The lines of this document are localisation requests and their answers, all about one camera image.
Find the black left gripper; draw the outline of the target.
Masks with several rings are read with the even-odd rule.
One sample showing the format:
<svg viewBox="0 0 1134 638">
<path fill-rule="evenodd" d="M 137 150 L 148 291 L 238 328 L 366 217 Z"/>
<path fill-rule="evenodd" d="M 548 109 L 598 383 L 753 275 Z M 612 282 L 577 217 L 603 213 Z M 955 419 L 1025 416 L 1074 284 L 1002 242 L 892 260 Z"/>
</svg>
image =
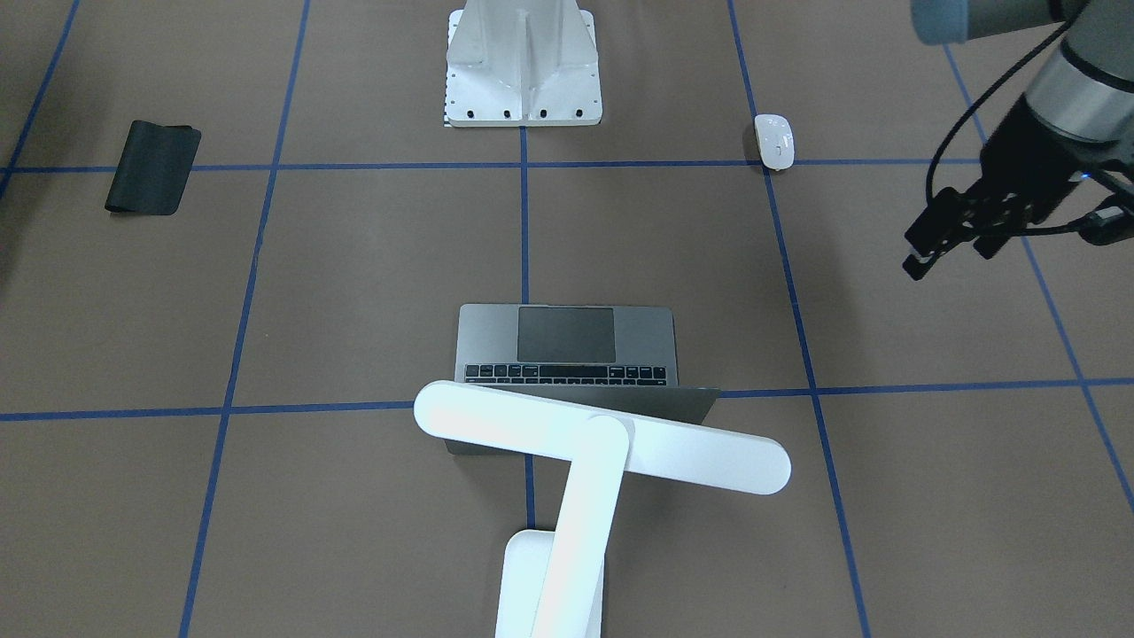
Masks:
<svg viewBox="0 0 1134 638">
<path fill-rule="evenodd" d="M 980 154 L 981 176 L 964 194 L 943 187 L 905 231 L 909 254 L 902 267 L 922 280 L 955 247 L 973 243 L 985 260 L 1008 239 L 1077 233 L 1103 246 L 1119 239 L 1119 182 L 1106 176 L 1109 190 L 1094 210 L 1064 226 L 1046 219 L 1085 176 L 1119 169 L 1118 141 L 1085 141 L 1050 127 L 1018 97 Z"/>
</svg>

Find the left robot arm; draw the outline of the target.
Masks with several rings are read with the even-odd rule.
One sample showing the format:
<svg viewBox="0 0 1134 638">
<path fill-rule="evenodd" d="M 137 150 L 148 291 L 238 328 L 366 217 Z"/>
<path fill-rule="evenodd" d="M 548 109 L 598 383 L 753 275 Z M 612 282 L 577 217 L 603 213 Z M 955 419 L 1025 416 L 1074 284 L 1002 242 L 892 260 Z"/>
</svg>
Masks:
<svg viewBox="0 0 1134 638">
<path fill-rule="evenodd" d="M 925 175 L 925 209 L 905 231 L 906 274 L 922 279 L 965 243 L 989 260 L 1016 237 L 1075 233 L 1097 246 L 1129 239 L 1129 1 L 913 1 L 909 9 L 926 45 L 1036 26 L 1053 31 L 978 97 L 983 105 L 1046 54 L 1036 77 L 982 146 L 981 173 L 967 190 L 936 190 L 933 177 L 975 107 L 939 144 Z"/>
</svg>

